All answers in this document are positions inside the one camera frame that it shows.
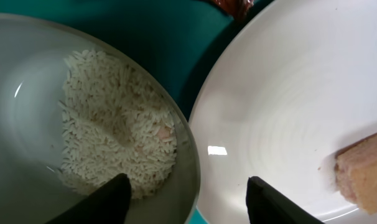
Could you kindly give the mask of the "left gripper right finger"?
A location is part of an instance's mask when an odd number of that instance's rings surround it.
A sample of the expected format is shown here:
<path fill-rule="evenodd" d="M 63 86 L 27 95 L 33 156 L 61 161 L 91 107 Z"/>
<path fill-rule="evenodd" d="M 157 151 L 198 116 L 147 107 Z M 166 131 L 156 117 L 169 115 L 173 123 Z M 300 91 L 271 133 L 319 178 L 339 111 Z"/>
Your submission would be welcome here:
<path fill-rule="evenodd" d="M 258 176 L 248 179 L 246 206 L 250 224 L 323 224 Z"/>

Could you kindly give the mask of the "grey bowl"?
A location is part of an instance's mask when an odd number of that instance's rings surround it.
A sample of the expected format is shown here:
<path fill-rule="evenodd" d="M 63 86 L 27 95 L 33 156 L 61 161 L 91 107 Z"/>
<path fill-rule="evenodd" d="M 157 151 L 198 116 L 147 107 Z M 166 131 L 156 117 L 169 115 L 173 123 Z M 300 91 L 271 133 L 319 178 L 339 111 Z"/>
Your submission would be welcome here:
<path fill-rule="evenodd" d="M 0 14 L 0 223 L 47 223 L 89 195 L 58 177 L 64 149 L 63 84 L 73 52 L 103 51 L 141 72 L 170 106 L 177 157 L 163 186 L 131 201 L 124 223 L 187 223 L 200 188 L 197 148 L 181 110 L 145 69 L 114 47 L 40 19 Z"/>

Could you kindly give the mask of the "white rice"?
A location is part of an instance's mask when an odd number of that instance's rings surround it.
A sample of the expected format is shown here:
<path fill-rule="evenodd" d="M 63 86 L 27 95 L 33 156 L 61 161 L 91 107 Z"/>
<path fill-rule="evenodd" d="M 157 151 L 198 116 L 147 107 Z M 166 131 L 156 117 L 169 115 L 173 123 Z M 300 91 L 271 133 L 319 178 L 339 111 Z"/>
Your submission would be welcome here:
<path fill-rule="evenodd" d="M 75 51 L 65 63 L 59 179 L 89 195 L 125 174 L 134 199 L 154 195 L 176 163 L 170 106 L 141 72 L 106 52 Z"/>

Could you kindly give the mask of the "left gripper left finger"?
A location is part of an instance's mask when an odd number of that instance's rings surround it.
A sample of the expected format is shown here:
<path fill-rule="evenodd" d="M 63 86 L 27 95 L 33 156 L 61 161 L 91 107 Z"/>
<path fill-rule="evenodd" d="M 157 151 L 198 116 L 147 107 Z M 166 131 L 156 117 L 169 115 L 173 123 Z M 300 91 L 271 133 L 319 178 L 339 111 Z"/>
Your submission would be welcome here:
<path fill-rule="evenodd" d="M 130 181 L 126 174 L 118 174 L 47 224 L 123 224 L 130 201 Z"/>

